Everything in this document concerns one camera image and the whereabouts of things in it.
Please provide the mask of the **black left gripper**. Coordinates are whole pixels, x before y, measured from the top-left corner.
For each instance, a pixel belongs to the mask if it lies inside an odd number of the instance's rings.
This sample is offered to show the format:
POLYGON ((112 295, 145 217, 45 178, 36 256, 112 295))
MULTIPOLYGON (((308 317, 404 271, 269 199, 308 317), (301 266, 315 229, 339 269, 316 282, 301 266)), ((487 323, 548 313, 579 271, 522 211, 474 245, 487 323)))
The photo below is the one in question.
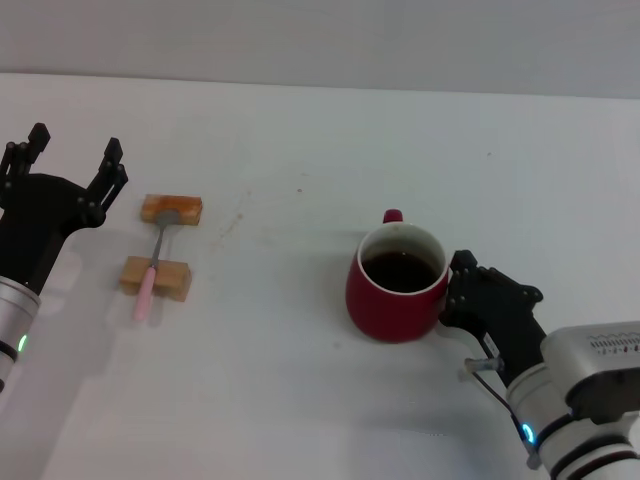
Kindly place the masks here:
POLYGON ((31 167, 51 139, 36 123, 23 142, 8 142, 1 159, 1 275, 40 294, 66 239, 82 225, 102 225, 128 176, 112 137, 87 188, 31 167))

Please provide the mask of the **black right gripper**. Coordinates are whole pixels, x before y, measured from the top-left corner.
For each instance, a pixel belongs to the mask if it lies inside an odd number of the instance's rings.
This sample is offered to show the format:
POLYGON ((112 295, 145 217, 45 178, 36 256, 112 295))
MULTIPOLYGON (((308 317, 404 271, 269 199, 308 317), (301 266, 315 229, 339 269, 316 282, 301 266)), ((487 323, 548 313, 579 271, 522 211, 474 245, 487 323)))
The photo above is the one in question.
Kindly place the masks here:
POLYGON ((505 386, 542 363, 540 345, 546 334, 533 315, 543 300, 541 291, 495 267, 480 266, 470 250, 457 250, 450 270, 440 323, 455 326, 463 307, 463 325, 487 354, 502 359, 499 377, 505 386))

